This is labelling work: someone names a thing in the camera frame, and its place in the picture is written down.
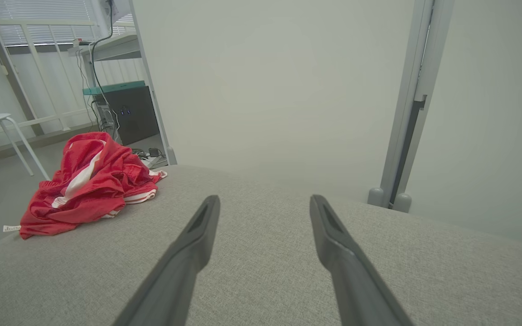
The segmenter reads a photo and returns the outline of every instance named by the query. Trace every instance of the gray floor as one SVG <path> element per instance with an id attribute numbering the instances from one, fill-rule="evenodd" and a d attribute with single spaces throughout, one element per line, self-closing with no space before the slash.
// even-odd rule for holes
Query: gray floor
<path id="1" fill-rule="evenodd" d="M 66 142 L 62 142 L 34 149 L 50 177 L 60 169 L 65 144 Z M 149 148 L 163 149 L 158 135 L 130 144 L 128 147 L 145 151 L 148 151 Z M 0 159 L 0 239 L 9 235 L 9 233 L 2 232 L 3 225 L 19 225 L 27 204 L 37 190 L 39 182 L 44 179 L 31 155 L 26 152 L 23 153 L 23 156 L 35 173 L 34 176 L 27 173 L 19 157 Z"/>

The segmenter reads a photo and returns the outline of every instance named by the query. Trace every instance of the window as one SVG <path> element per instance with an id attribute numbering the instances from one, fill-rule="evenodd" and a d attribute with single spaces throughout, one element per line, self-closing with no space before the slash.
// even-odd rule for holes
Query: window
<path id="1" fill-rule="evenodd" d="M 68 19 L 94 21 L 93 0 L 0 0 L 0 19 Z M 119 21 L 132 21 L 132 15 Z M 48 26 L 29 25 L 31 38 L 35 44 L 53 43 Z M 52 26 L 58 43 L 71 43 L 76 37 L 92 41 L 99 37 L 100 31 L 91 26 Z M 132 31 L 133 27 L 114 27 L 114 35 Z M 19 25 L 0 26 L 0 35 L 4 44 L 25 45 L 27 41 Z"/>

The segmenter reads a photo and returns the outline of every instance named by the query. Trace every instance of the gray fabric upholstery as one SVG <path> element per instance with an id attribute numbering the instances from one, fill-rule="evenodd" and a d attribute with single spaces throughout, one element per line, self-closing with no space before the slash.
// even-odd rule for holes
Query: gray fabric upholstery
<path id="1" fill-rule="evenodd" d="M 201 201 L 221 216 L 188 325 L 339 324 L 315 253 L 310 193 L 173 166 L 114 219 L 0 241 L 0 325 L 109 325 Z M 416 324 L 522 324 L 522 244 L 328 198 Z"/>

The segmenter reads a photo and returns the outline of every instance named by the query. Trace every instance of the black cable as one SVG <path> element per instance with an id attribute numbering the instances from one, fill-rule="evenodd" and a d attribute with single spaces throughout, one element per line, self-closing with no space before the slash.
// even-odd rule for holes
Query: black cable
<path id="1" fill-rule="evenodd" d="M 100 106 L 98 105 L 100 101 L 98 100 L 94 100 L 90 103 L 90 106 L 92 106 L 94 103 L 96 103 L 96 106 L 98 107 L 98 113 L 100 113 Z M 101 121 L 99 121 L 97 119 L 97 116 L 96 116 L 96 121 L 98 122 L 98 131 L 104 131 L 106 128 L 110 128 L 110 126 L 104 126 L 104 124 L 107 124 L 108 121 L 104 118 L 102 119 Z"/>
<path id="2" fill-rule="evenodd" d="M 168 159 L 166 158 L 166 155 L 164 155 L 164 154 L 162 153 L 161 150 L 159 150 L 159 149 L 155 149 L 155 150 L 158 151 L 158 156 L 164 157 L 166 160 L 168 160 Z"/>
<path id="3" fill-rule="evenodd" d="M 162 152 L 159 149 L 156 149 L 156 150 L 158 150 L 158 154 L 160 154 L 160 156 L 164 158 L 164 161 L 162 161 L 162 162 L 166 162 L 166 165 L 168 165 L 168 157 L 166 157 L 166 155 L 162 154 Z"/>
<path id="4" fill-rule="evenodd" d="M 98 102 L 98 100 L 94 100 L 90 103 L 90 108 L 92 109 L 92 113 L 94 114 L 94 117 L 96 117 L 96 124 L 98 125 L 98 131 L 100 131 L 100 128 L 102 127 L 100 125 L 100 120 L 98 119 L 98 115 L 96 114 L 96 112 L 94 111 L 94 103 L 95 102 Z"/>
<path id="5" fill-rule="evenodd" d="M 141 149 L 132 149 L 132 154 L 138 155 L 141 159 L 148 159 L 149 155 L 144 150 Z"/>
<path id="6" fill-rule="evenodd" d="M 98 87 L 100 87 L 100 92 L 102 93 L 102 96 L 104 97 L 104 100 L 106 101 L 106 97 L 104 96 L 104 89 L 102 88 L 102 85 L 100 85 L 100 81 L 98 80 L 98 74 L 96 74 L 96 65 L 94 64 L 94 50 L 96 49 L 96 45 L 100 43 L 101 41 L 104 41 L 106 39 L 109 39 L 112 37 L 112 34 L 114 33 L 114 27 L 112 26 L 112 0 L 108 0 L 108 4 L 110 5 L 110 35 L 108 35 L 105 38 L 99 39 L 98 41 L 95 41 L 92 45 L 92 51 L 90 51 L 91 61 L 92 61 L 92 71 L 94 72 L 94 77 L 96 79 L 96 83 L 98 84 Z M 110 104 L 108 101 L 106 101 L 106 105 L 108 108 L 110 108 Z"/>
<path id="7" fill-rule="evenodd" d="M 96 79 L 96 83 L 98 87 L 100 87 L 100 92 L 102 93 L 102 97 L 104 97 L 104 101 L 106 102 L 106 105 L 108 106 L 108 110 L 110 110 L 110 103 L 108 103 L 108 100 L 106 99 L 106 96 L 104 95 L 104 89 L 102 88 L 102 85 L 100 85 L 100 81 L 98 80 L 98 74 L 96 74 L 96 65 L 94 64 L 94 49 L 96 48 L 96 45 L 100 43 L 101 41 L 104 41 L 106 39 L 109 39 L 112 37 L 112 34 L 114 33 L 114 27 L 112 26 L 112 0 L 108 0 L 108 4 L 110 6 L 110 35 L 108 35 L 105 38 L 99 39 L 98 41 L 95 41 L 92 45 L 92 50 L 90 51 L 90 59 L 92 62 L 92 71 L 94 73 L 94 78 Z M 112 139 L 116 139 L 116 120 L 114 120 L 114 131 L 112 132 Z"/>

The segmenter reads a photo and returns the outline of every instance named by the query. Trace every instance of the cable cord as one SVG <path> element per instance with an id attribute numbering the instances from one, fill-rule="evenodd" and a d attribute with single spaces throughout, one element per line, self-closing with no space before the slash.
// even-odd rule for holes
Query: cable cord
<path id="1" fill-rule="evenodd" d="M 98 41 L 95 41 L 92 49 L 90 50 L 90 56 L 91 56 L 91 62 L 92 62 L 92 71 L 94 72 L 94 77 L 96 79 L 96 83 L 98 84 L 98 87 L 100 88 L 100 93 L 102 93 L 102 97 L 104 98 L 104 101 L 106 102 L 106 105 L 108 106 L 108 109 L 114 113 L 115 119 L 116 119 L 116 126 L 114 126 L 114 131 L 112 132 L 112 139 L 116 140 L 116 132 L 120 130 L 120 121 L 118 120 L 118 114 L 114 112 L 110 108 L 110 103 L 108 103 L 108 100 L 106 99 L 106 95 L 104 95 L 104 89 L 102 88 L 102 85 L 100 85 L 100 81 L 98 80 L 98 74 L 96 74 L 96 65 L 94 64 L 94 50 L 96 49 L 96 45 L 100 43 L 101 41 L 104 41 L 106 39 L 109 39 L 114 34 L 114 26 L 112 24 L 114 23 L 112 21 L 112 0 L 108 0 L 108 4 L 110 6 L 110 35 L 108 35 L 105 38 L 99 39 Z"/>
<path id="2" fill-rule="evenodd" d="M 90 87 L 90 84 L 87 82 L 87 78 L 83 74 L 83 71 L 82 71 L 83 59 L 81 59 L 81 52 L 82 52 L 81 49 L 76 51 L 76 60 L 77 60 L 77 63 L 78 63 L 78 68 L 80 70 L 80 77 L 82 79 L 82 89 L 83 89 L 83 87 L 84 87 L 84 80 L 86 81 L 86 85 L 87 85 L 88 88 Z M 91 108 L 92 113 L 94 114 L 94 117 L 96 118 L 96 124 L 98 124 L 98 129 L 100 129 L 100 121 L 98 120 L 98 115 L 94 111 L 94 107 L 87 103 L 87 101 L 90 100 L 90 96 L 86 99 L 85 95 L 82 93 L 82 99 L 83 99 L 84 105 L 86 107 L 86 114 L 87 114 L 87 117 L 90 120 L 90 124 L 91 124 L 90 129 L 88 130 L 88 132 L 90 132 L 92 130 L 93 126 L 94 126 L 94 122 L 92 122 L 92 118 L 90 117 L 90 113 L 87 110 L 88 106 Z"/>

